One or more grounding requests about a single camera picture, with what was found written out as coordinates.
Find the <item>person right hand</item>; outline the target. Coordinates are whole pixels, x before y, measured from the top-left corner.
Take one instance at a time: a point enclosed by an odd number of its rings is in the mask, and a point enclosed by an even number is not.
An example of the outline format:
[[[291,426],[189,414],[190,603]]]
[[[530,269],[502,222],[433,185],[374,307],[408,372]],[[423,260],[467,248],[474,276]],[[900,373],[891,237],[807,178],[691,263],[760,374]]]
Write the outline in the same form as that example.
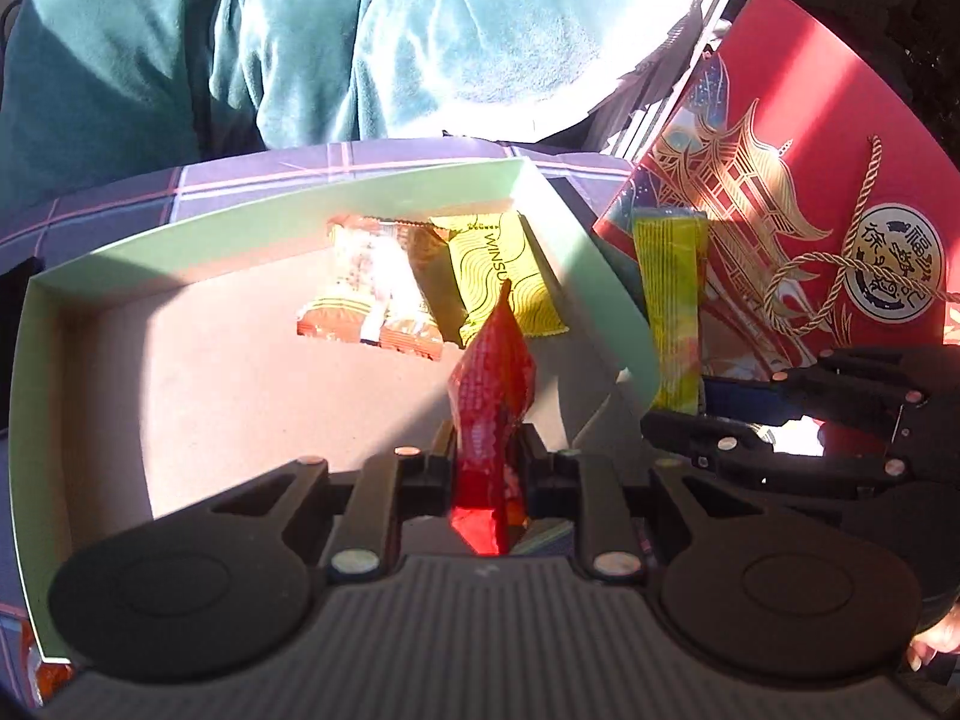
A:
[[[913,671],[927,667],[941,653],[957,653],[960,649],[960,603],[955,603],[946,616],[932,628],[911,639],[907,663]]]

